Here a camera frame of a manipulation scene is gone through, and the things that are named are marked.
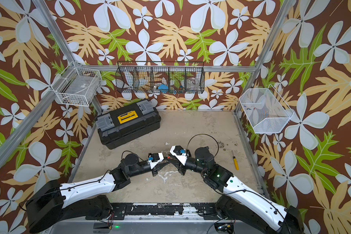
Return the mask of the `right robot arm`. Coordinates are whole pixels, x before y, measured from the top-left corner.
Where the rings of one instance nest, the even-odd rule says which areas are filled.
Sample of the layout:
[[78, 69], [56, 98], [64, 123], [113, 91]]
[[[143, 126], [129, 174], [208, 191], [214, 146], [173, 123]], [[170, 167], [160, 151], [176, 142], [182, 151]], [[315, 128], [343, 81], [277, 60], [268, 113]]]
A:
[[208, 147], [195, 150], [192, 157], [182, 146], [172, 146], [169, 160], [181, 174], [187, 170], [201, 174], [203, 182], [221, 195], [216, 203], [218, 216], [240, 220], [264, 234], [303, 234], [300, 211], [279, 205], [244, 184], [226, 168], [215, 163]]

